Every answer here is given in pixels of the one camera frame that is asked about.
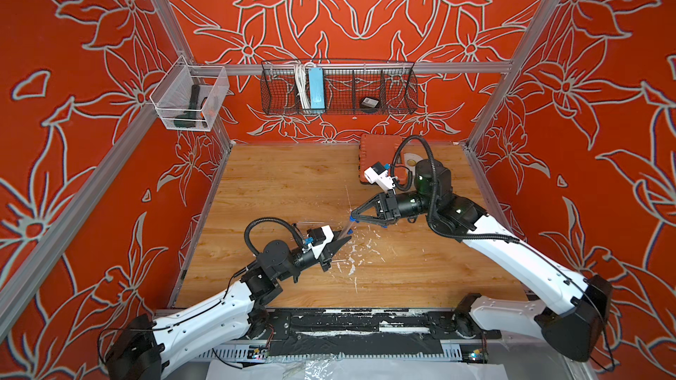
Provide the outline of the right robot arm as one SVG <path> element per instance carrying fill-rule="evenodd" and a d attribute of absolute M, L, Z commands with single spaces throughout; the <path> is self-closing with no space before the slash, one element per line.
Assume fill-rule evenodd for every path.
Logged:
<path fill-rule="evenodd" d="M 434 234 L 488 257 L 535 294 L 529 303 L 465 295 L 453 311 L 459 336 L 473 339 L 489 331 L 529 336 L 575 362 L 591 361 L 598 341 L 607 340 L 611 283 L 551 260 L 482 206 L 457 195 L 451 171 L 423 137 L 404 138 L 390 164 L 377 162 L 363 174 L 381 191 L 351 212 L 352 222 L 387 227 L 423 216 Z"/>

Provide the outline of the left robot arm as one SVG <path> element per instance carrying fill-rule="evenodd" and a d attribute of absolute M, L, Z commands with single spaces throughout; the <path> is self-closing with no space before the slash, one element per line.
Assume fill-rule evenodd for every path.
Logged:
<path fill-rule="evenodd" d="M 296 246 L 274 240 L 257 249 L 251 233 L 266 223 L 287 230 Z M 283 291 L 282 281 L 298 281 L 303 271 L 314 266 L 328 271 L 351 234 L 350 225 L 341 230 L 321 225 L 301 234 L 295 225 L 277 217 L 253 220 L 244 231 L 253 261 L 231 276 L 224 291 L 199 304 L 165 317 L 134 318 L 99 356 L 107 374 L 112 379 L 165 379 L 215 346 L 259 334 L 266 328 L 268 304 Z"/>

